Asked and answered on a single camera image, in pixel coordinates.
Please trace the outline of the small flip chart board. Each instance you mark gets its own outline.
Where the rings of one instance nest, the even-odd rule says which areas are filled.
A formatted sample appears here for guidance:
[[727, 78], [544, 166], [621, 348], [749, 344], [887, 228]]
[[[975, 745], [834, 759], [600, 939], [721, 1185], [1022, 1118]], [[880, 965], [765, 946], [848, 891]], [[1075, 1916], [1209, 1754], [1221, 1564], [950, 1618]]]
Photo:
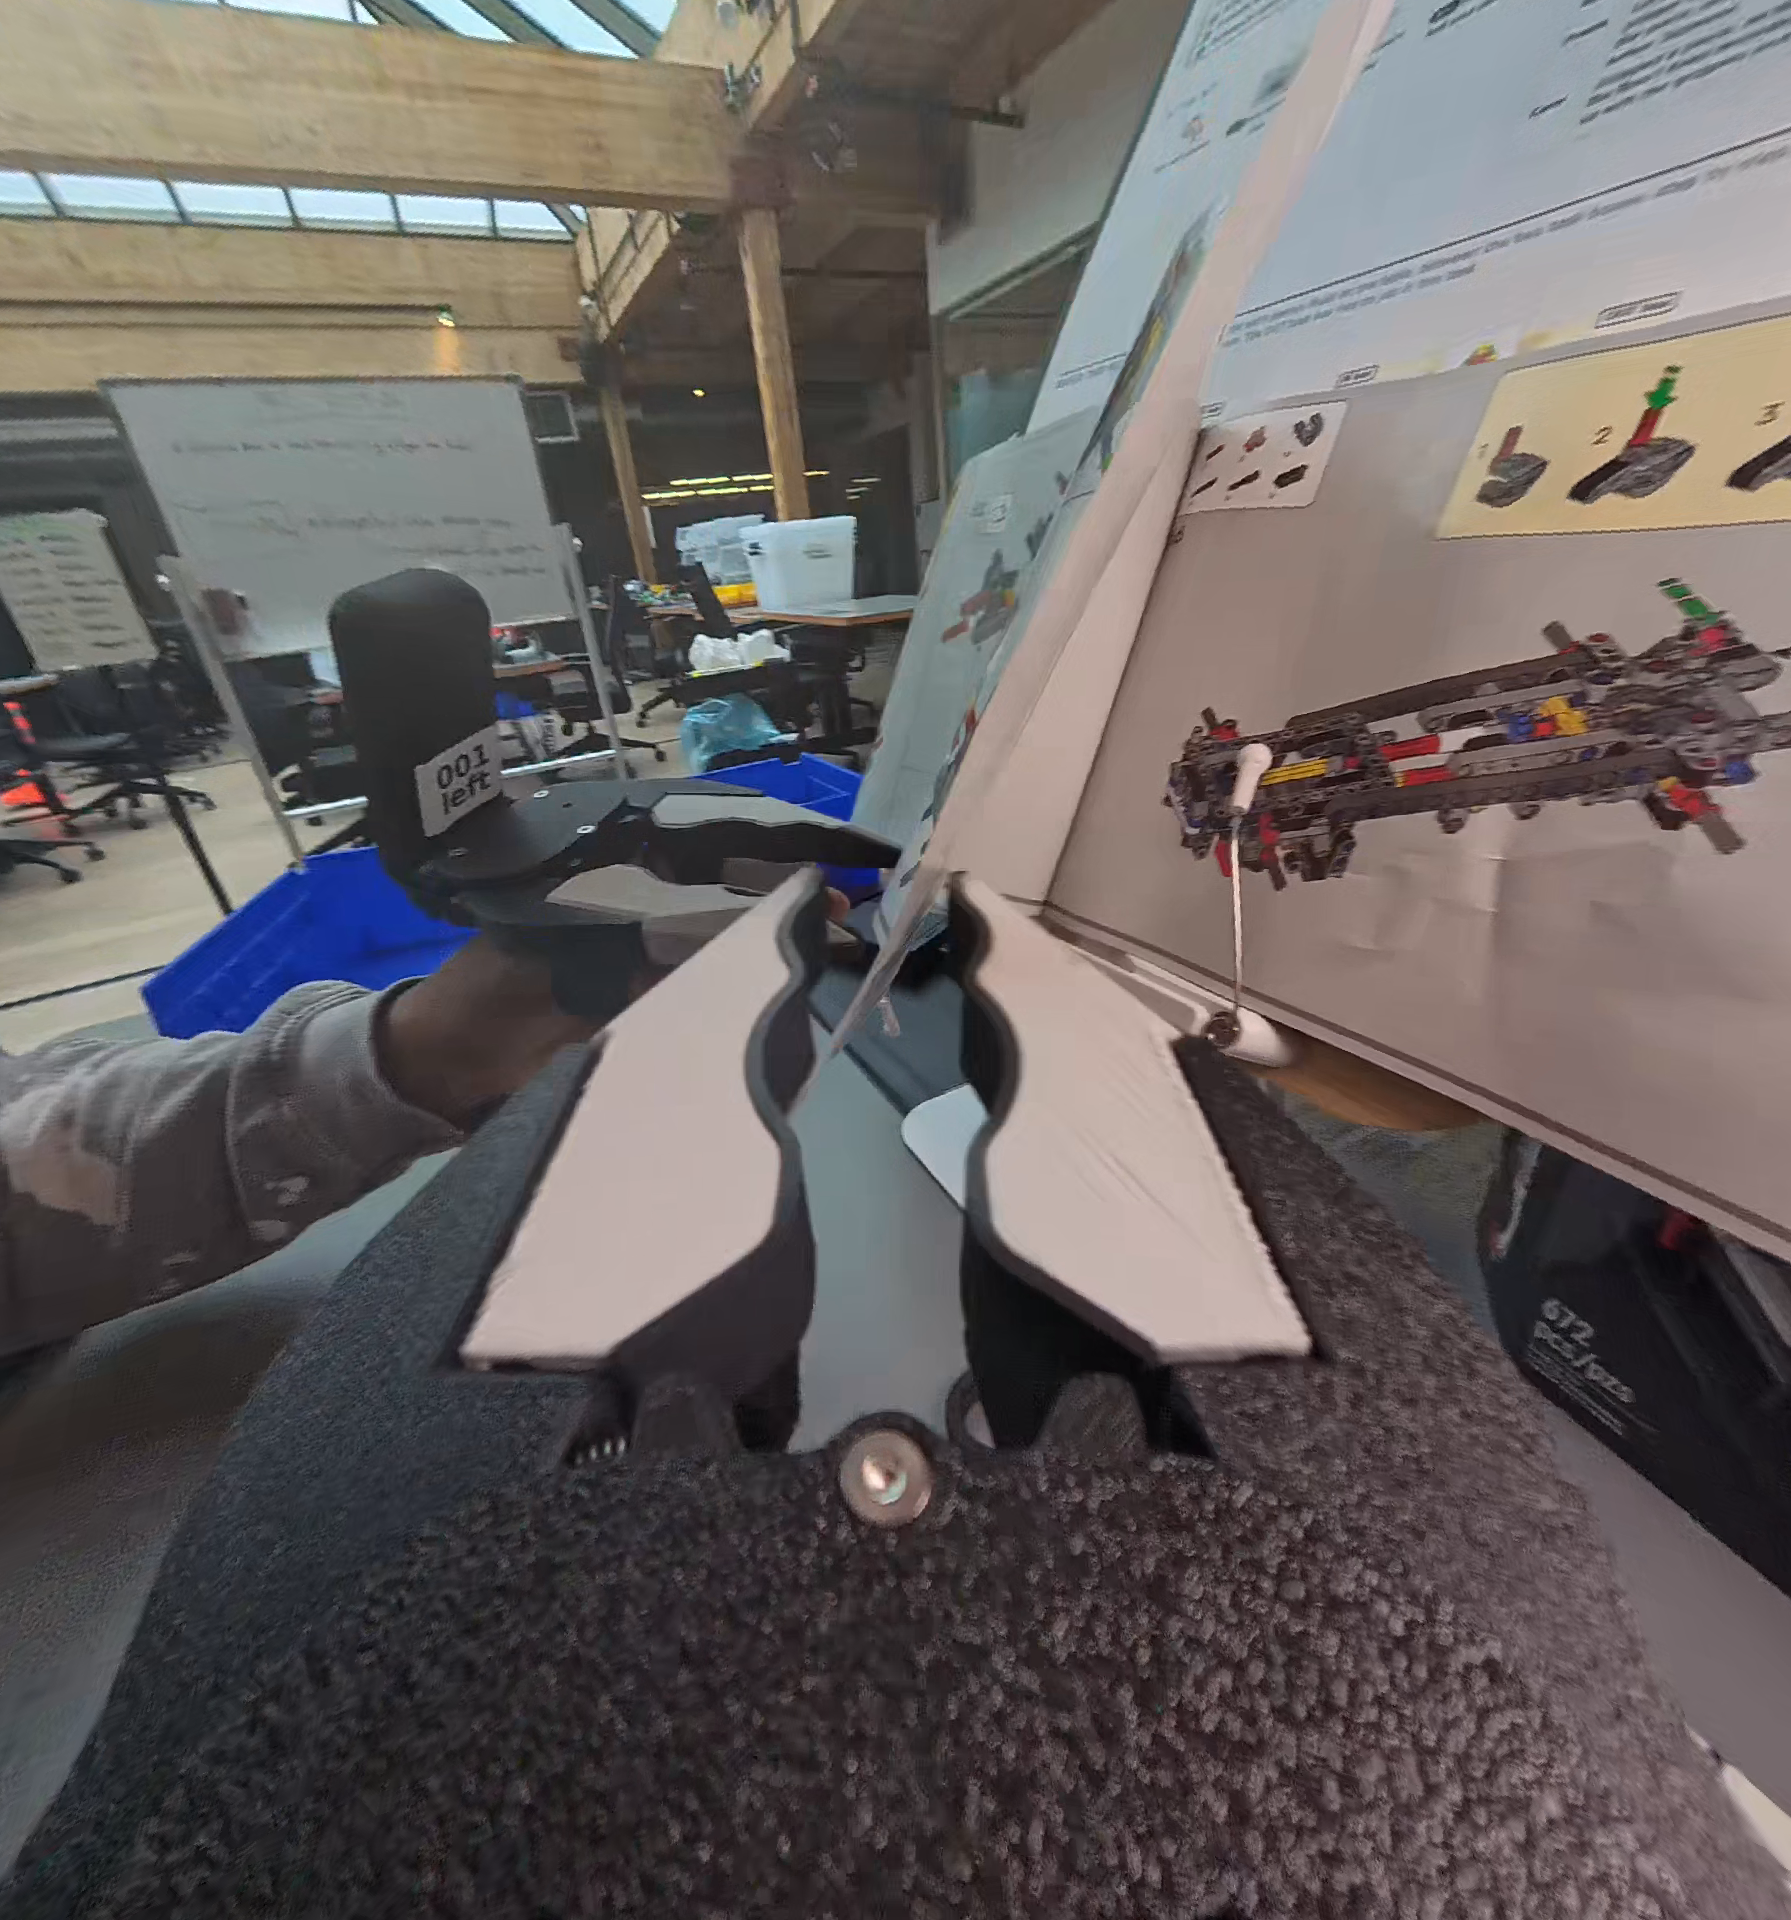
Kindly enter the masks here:
[[157, 659], [107, 520], [93, 510], [0, 515], [0, 598], [44, 673]]

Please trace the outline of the white storage box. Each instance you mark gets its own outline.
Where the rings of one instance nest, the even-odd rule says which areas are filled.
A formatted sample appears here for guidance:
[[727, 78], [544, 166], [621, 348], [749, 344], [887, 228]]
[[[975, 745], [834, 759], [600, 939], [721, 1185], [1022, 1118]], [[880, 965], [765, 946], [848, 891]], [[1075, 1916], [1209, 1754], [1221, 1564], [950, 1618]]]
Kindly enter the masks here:
[[758, 522], [741, 546], [758, 610], [808, 612], [857, 596], [857, 515]]

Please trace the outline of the grey work table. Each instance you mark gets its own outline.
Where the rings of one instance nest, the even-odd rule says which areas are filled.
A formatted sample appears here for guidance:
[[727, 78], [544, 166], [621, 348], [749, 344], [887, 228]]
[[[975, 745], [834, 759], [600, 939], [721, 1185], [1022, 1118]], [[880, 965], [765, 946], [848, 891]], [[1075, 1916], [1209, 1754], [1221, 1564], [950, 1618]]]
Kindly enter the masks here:
[[681, 603], [647, 606], [651, 620], [681, 620], [688, 636], [728, 636], [765, 627], [786, 652], [711, 673], [686, 670], [669, 677], [639, 708], [639, 715], [647, 717], [656, 705], [688, 708], [709, 698], [742, 694], [792, 731], [806, 751], [859, 765], [862, 752], [876, 744], [880, 708], [855, 693], [855, 678], [866, 670], [867, 642], [878, 631], [894, 631], [897, 638], [908, 633], [915, 598], [878, 594], [772, 610], [730, 606], [713, 585], [700, 585], [691, 598], [695, 620], [686, 619]]

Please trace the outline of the large whiteboard on stand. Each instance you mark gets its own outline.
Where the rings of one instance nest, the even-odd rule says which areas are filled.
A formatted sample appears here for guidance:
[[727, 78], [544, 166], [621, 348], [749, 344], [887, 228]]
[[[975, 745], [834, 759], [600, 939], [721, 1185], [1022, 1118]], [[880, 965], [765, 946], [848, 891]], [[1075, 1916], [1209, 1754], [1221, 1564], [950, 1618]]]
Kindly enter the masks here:
[[517, 378], [106, 379], [157, 501], [167, 589], [296, 867], [292, 816], [230, 663], [334, 650], [354, 587], [427, 566], [466, 578], [498, 627], [581, 620], [598, 673], [581, 536], [556, 522]]

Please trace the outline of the small blue plastic bin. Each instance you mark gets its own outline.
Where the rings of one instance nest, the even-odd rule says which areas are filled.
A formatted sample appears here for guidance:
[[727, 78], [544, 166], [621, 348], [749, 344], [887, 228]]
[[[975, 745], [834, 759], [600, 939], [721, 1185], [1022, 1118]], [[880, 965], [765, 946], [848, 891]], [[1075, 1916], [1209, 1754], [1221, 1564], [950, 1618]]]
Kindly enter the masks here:
[[859, 768], [800, 752], [792, 758], [764, 756], [716, 765], [697, 773], [697, 781], [721, 782], [764, 795], [834, 821], [851, 821], [862, 775]]

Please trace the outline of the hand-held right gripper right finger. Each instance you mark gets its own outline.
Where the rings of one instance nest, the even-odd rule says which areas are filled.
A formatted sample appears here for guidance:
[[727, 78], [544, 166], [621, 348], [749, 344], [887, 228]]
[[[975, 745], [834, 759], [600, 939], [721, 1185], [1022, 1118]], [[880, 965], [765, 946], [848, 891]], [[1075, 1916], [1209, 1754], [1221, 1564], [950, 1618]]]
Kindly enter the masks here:
[[1311, 1361], [1314, 1330], [1216, 1125], [1221, 1055], [973, 874], [952, 879], [966, 1155], [961, 1298], [1003, 1449], [1105, 1379], [1188, 1446], [1189, 1372]]

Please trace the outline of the grey desk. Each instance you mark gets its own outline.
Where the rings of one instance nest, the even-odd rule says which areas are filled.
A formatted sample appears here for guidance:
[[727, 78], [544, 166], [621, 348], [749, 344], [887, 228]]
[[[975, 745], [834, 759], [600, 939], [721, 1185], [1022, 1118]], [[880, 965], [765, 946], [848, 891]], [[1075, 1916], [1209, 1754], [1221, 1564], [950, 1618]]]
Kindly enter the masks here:
[[[961, 1213], [862, 1067], [829, 1067], [797, 1131], [820, 1247], [799, 1437], [876, 1405], [932, 1416], [962, 1356]], [[280, 1256], [84, 1333], [0, 1395], [0, 1875], [106, 1703], [167, 1539], [253, 1384], [447, 1164], [419, 1161]], [[1791, 1868], [1791, 1599], [1553, 1405], [1538, 1411], [1659, 1675]]]

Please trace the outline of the person's left forearm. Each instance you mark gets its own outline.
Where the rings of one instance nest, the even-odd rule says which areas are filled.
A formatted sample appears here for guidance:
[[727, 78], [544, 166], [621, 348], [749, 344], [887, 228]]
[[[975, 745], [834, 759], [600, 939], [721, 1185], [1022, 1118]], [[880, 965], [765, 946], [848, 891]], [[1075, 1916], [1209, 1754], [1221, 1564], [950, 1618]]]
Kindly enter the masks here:
[[0, 1361], [234, 1273], [461, 1145], [384, 1076], [396, 993], [313, 983], [239, 1032], [0, 1048]]

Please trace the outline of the light blue plastic bag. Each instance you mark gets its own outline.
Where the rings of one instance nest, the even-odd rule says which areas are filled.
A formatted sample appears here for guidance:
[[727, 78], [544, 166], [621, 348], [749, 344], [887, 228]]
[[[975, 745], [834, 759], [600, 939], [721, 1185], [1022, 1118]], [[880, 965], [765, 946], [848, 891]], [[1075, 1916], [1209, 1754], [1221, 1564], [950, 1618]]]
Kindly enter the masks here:
[[677, 747], [691, 775], [778, 758], [783, 745], [793, 744], [797, 735], [785, 731], [749, 693], [714, 694], [686, 705], [677, 729]]

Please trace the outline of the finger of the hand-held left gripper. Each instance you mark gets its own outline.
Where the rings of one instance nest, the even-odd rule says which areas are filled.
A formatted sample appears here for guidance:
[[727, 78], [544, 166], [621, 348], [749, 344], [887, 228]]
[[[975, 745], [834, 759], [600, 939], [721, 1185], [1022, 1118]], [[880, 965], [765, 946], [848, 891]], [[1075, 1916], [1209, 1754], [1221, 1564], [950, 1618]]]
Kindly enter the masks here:
[[672, 789], [649, 814], [649, 860], [686, 883], [723, 881], [732, 863], [876, 870], [899, 863], [899, 844], [755, 789]]
[[561, 881], [547, 905], [547, 960], [626, 951], [632, 964], [672, 967], [716, 937], [802, 861], [723, 861], [718, 874], [686, 881], [626, 861]]

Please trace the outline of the large blue plastic bin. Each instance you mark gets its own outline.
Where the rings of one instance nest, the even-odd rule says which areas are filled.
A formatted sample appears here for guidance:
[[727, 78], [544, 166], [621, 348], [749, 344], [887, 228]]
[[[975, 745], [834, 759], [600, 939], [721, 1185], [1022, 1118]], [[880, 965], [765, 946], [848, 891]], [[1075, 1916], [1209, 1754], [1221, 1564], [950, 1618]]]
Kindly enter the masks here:
[[471, 937], [417, 907], [373, 846], [310, 853], [192, 942], [141, 990], [165, 1037], [237, 1032], [297, 986], [384, 990]]

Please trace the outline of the toy building instruction booklet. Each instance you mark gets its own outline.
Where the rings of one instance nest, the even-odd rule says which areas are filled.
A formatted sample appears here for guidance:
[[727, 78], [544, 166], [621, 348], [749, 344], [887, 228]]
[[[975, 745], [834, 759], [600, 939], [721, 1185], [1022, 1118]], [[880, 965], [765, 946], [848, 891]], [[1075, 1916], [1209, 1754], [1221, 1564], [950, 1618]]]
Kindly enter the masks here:
[[1791, 3], [1189, 3], [860, 810], [1791, 1259]]

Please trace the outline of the person's left hand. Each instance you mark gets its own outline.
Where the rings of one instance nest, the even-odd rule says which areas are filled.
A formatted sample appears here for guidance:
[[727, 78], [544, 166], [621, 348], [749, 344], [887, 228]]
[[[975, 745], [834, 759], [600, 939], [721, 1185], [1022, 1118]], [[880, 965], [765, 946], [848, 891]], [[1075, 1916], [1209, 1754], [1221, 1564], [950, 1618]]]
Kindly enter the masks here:
[[475, 1125], [602, 1023], [566, 1011], [549, 965], [479, 935], [435, 972], [380, 997], [373, 1052], [408, 1108], [459, 1133]]

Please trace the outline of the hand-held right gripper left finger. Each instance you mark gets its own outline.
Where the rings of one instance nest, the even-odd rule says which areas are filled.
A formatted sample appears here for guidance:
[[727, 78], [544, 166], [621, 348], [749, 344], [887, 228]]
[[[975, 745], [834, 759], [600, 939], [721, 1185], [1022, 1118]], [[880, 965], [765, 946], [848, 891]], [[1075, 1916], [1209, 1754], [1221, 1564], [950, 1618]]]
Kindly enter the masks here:
[[459, 1331], [459, 1365], [598, 1382], [635, 1419], [700, 1386], [741, 1446], [800, 1421], [816, 1242], [793, 1111], [813, 1087], [829, 884], [797, 867], [607, 1023]]

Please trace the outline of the black printed toy box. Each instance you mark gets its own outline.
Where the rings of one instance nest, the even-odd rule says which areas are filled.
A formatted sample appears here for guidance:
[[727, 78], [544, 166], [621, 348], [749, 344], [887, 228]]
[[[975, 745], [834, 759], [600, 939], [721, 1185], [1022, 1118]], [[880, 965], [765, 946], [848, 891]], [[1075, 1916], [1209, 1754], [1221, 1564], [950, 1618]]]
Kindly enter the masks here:
[[1478, 1257], [1550, 1404], [1791, 1597], [1791, 1261], [1522, 1133]]

